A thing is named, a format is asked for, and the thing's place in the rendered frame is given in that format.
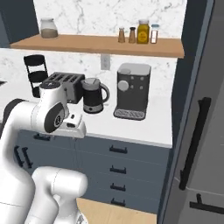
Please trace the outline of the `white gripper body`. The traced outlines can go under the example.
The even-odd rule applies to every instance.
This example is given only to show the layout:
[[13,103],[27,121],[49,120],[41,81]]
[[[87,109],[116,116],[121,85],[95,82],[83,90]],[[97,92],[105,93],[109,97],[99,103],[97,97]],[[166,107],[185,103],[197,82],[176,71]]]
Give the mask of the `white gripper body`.
[[54,136],[84,138],[87,134],[87,129],[84,122],[81,122],[80,125],[76,128],[72,126],[67,126],[65,123],[63,123],[52,134]]

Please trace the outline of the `black electric kettle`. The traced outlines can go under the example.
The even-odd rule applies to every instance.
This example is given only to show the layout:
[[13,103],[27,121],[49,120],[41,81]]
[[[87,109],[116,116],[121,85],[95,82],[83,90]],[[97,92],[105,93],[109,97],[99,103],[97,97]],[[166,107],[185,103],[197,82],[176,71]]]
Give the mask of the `black electric kettle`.
[[81,82],[83,89],[83,110],[89,114],[103,111],[103,103],[109,97],[109,88],[97,78],[87,78]]

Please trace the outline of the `blue-grey drawer front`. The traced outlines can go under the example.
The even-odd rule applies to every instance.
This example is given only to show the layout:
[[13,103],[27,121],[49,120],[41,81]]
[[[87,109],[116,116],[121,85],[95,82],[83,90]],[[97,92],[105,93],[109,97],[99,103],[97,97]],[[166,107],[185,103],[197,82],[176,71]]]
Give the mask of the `blue-grey drawer front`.
[[[145,180],[156,184],[161,184],[165,178],[165,166],[161,164],[152,164],[88,152],[79,152],[78,157],[79,166],[85,172],[101,172],[130,179]],[[109,171],[111,165],[118,169],[126,167],[127,173],[111,172]]]
[[124,192],[116,192],[115,190],[104,190],[99,188],[87,189],[86,193],[82,196],[83,199],[99,201],[111,204],[110,201],[115,198],[116,201],[125,200],[127,208],[157,214],[159,202],[154,199],[144,199],[137,196],[129,195]]
[[[112,145],[115,148],[119,149],[124,149],[125,147],[127,147],[128,153],[122,154],[109,151],[109,148]],[[166,148],[138,144],[138,143],[128,143],[116,140],[109,140],[91,136],[86,136],[85,138],[78,140],[77,150],[112,157],[139,160],[158,165],[165,165],[169,157],[169,150]]]
[[89,173],[87,177],[89,184],[99,189],[113,190],[110,189],[110,186],[114,183],[116,186],[126,186],[125,192],[115,190],[116,192],[127,193],[129,195],[139,196],[150,200],[160,200],[161,197],[161,184],[104,173]]
[[42,145],[51,145],[61,148],[71,148],[72,147],[72,138],[67,136],[52,136],[47,134],[40,134],[41,136],[49,136],[51,138],[50,141],[40,141],[33,138],[35,134],[38,132],[21,130],[18,134],[18,141],[22,144],[30,143],[30,144],[42,144]]

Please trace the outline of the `black four-slot toaster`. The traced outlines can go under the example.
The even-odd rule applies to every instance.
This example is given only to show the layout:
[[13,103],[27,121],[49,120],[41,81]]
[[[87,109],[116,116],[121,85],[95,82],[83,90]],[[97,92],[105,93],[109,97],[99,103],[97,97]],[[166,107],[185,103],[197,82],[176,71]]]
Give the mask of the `black four-slot toaster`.
[[47,81],[58,81],[66,92],[68,103],[77,104],[83,96],[81,81],[85,79],[82,73],[62,73],[51,74]]

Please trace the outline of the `grey coffee machine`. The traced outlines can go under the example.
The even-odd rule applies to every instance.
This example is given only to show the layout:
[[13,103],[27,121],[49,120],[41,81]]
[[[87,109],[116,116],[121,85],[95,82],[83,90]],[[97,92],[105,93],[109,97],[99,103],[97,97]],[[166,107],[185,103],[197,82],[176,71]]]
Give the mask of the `grey coffee machine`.
[[151,78],[151,66],[123,63],[117,70],[117,105],[114,116],[142,121],[146,117]]

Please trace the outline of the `glass jar with brown contents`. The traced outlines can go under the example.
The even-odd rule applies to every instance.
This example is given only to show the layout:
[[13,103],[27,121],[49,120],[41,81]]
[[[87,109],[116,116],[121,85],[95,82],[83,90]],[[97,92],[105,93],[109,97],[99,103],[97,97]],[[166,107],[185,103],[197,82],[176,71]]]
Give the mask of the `glass jar with brown contents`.
[[51,17],[40,19],[40,34],[43,39],[54,39],[58,37],[58,29]]

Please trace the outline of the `brown spice shaker grey cap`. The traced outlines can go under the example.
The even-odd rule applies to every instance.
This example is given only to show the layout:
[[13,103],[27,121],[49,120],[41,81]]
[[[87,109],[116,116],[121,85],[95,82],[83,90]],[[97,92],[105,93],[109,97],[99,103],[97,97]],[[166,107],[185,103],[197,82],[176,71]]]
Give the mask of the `brown spice shaker grey cap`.
[[125,43],[125,35],[124,35],[124,28],[119,28],[119,35],[118,35],[118,42],[119,43]]

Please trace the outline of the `brown spice shaker black cap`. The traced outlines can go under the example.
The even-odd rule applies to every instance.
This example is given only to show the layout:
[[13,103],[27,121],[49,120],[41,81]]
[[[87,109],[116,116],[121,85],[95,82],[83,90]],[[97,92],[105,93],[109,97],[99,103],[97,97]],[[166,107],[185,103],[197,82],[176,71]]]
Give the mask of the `brown spice shaker black cap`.
[[129,29],[129,43],[134,44],[136,43],[136,27],[130,27]]

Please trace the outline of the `yellow jar with label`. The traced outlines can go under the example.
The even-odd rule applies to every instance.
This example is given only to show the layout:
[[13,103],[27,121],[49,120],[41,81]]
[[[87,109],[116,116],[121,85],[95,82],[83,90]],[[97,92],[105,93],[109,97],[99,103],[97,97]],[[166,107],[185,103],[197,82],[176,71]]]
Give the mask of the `yellow jar with label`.
[[140,19],[138,21],[137,27],[137,43],[138,44],[147,44],[149,42],[149,20],[148,19]]

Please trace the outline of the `small white-lidded spice bottle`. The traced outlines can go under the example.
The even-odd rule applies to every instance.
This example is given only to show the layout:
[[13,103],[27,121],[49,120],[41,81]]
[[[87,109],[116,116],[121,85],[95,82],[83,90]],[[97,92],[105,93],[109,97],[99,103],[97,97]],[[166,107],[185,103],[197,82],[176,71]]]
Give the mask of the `small white-lidded spice bottle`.
[[158,29],[159,29],[159,25],[158,24],[153,24],[151,26],[150,42],[152,44],[156,44],[157,41],[158,41]]

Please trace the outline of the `dark blue tall side panel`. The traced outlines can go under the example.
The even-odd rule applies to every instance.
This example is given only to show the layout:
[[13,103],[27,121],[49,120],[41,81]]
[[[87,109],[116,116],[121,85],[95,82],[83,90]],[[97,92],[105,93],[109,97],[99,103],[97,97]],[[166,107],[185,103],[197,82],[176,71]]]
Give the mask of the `dark blue tall side panel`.
[[172,146],[175,147],[187,94],[193,75],[193,66],[200,60],[214,0],[187,0],[181,42],[185,56],[177,60],[171,93]]

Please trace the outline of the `grey fridge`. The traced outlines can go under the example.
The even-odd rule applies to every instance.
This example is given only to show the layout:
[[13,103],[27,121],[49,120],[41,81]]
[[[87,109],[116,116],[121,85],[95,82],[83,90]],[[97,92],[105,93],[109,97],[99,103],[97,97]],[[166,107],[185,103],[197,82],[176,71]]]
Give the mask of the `grey fridge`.
[[[189,207],[199,193],[204,204],[224,207],[224,0],[213,0],[200,60],[195,62],[178,139],[172,146],[157,224],[224,224],[224,214]],[[212,99],[184,191],[179,189],[195,123],[198,100]]]

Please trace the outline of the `white wall socket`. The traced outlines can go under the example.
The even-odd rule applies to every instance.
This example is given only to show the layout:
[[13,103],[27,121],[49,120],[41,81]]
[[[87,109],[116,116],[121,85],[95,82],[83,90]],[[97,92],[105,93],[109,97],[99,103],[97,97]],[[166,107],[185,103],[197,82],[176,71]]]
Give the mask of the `white wall socket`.
[[102,54],[101,55],[101,70],[109,70],[110,69],[110,55]]

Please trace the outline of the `wooden wall shelf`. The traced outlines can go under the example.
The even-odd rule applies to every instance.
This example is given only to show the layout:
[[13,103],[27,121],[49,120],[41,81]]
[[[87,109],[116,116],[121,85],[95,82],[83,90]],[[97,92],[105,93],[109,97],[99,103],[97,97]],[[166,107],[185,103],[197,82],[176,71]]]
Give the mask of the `wooden wall shelf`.
[[14,49],[74,52],[74,53],[106,53],[134,56],[152,56],[180,58],[185,56],[180,39],[159,38],[156,44],[130,44],[118,42],[118,37],[59,35],[57,38],[44,39],[40,35],[20,40],[10,45]]

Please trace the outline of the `dark blue wall cupboard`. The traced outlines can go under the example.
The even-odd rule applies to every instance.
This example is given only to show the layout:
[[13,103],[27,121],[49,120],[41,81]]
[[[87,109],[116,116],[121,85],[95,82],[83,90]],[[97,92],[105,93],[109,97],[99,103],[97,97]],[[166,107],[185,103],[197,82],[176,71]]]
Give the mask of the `dark blue wall cupboard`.
[[33,0],[0,0],[0,48],[39,34]]

